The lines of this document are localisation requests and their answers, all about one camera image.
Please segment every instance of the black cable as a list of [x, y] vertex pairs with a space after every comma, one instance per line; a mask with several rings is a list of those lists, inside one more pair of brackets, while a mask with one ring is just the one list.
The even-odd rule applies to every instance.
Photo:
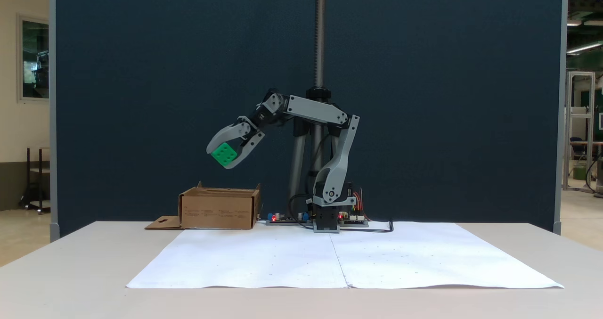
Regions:
[[394, 219], [390, 218], [390, 229], [340, 229], [340, 231], [390, 233], [394, 231]]
[[297, 224], [299, 224], [303, 228], [305, 228], [305, 229], [314, 229], [314, 227], [308, 227], [308, 226], [302, 224], [302, 222], [297, 219], [297, 216], [295, 216], [295, 214], [293, 214], [293, 210], [291, 209], [291, 203], [293, 202], [293, 200], [297, 199], [298, 197], [312, 197], [312, 195], [310, 195], [310, 194], [295, 194], [294, 196], [292, 196], [291, 199], [289, 199], [289, 203], [287, 203], [287, 209], [289, 210], [289, 214], [291, 215], [291, 218], [293, 218], [293, 220], [295, 220], [295, 222], [297, 222]]
[[594, 194], [599, 194], [599, 195], [603, 195], [603, 193], [597, 192], [596, 190], [594, 190], [591, 186], [590, 186], [590, 179], [588, 179], [588, 172], [590, 172], [590, 170], [593, 168], [594, 164], [597, 163], [597, 160], [599, 160], [599, 158], [601, 157], [601, 155], [603, 155], [603, 152], [601, 152], [601, 154], [597, 155], [597, 158], [595, 158], [593, 160], [593, 163], [590, 164], [590, 167], [586, 170], [586, 186], [588, 186], [588, 189], [593, 191]]
[[[329, 134], [326, 134], [325, 136], [323, 136], [322, 140], [318, 143], [318, 148], [320, 148], [323, 145], [325, 140], [327, 140], [327, 137], [329, 137]], [[308, 170], [308, 175], [306, 175], [306, 179], [305, 179], [306, 181], [304, 182], [306, 194], [310, 194], [310, 190], [308, 189], [308, 180], [310, 180], [310, 171], [312, 171], [312, 166], [314, 166], [314, 163], [316, 162], [317, 158], [318, 158], [317, 153], [312, 153], [312, 157], [310, 158], [310, 168]]]

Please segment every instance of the ceiling light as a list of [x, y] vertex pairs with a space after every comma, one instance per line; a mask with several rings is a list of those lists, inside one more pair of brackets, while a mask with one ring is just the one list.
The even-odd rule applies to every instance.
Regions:
[[586, 44], [584, 46], [579, 46], [579, 47], [575, 47], [575, 48], [571, 48], [567, 50], [568, 54], [571, 53], [576, 53], [577, 51], [582, 51], [582, 50], [586, 50], [586, 49], [591, 49], [591, 48], [595, 48], [595, 47], [599, 47], [603, 45], [603, 41], [597, 41], [595, 43], [590, 43], [590, 44]]
[[584, 25], [603, 25], [603, 20], [590, 20], [585, 21]]

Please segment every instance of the floor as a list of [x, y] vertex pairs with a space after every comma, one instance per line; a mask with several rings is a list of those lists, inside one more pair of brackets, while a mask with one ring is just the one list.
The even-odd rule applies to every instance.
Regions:
[[36, 210], [0, 212], [0, 267], [34, 252], [50, 241], [50, 214]]
[[[570, 179], [569, 186], [581, 187], [584, 181]], [[562, 191], [561, 220], [563, 236], [603, 251], [603, 199]], [[50, 214], [35, 210], [0, 212], [0, 267], [48, 244], [49, 225]]]
[[[569, 186], [581, 188], [583, 180], [570, 179]], [[603, 251], [603, 199], [579, 191], [562, 191], [562, 236]]]

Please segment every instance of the dark blue backdrop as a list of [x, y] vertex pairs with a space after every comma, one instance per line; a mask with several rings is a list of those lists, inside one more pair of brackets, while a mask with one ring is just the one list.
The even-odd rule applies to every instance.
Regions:
[[[561, 16], [562, 0], [327, 0], [326, 85], [362, 117], [349, 178], [369, 216], [552, 229]], [[231, 171], [205, 145], [269, 87], [312, 85], [314, 0], [57, 0], [56, 31], [62, 235], [173, 214], [198, 180], [261, 182], [263, 213], [284, 210], [290, 124]]]

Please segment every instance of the white paper sheet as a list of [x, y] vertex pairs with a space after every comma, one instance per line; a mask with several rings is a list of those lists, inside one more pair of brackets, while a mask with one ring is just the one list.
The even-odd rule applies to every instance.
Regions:
[[456, 224], [395, 222], [392, 233], [346, 231], [331, 239], [350, 287], [562, 287]]
[[394, 226], [338, 234], [261, 223], [249, 231], [187, 229], [127, 287], [562, 287], [456, 224]]
[[347, 287], [329, 235], [299, 226], [186, 229], [131, 288]]

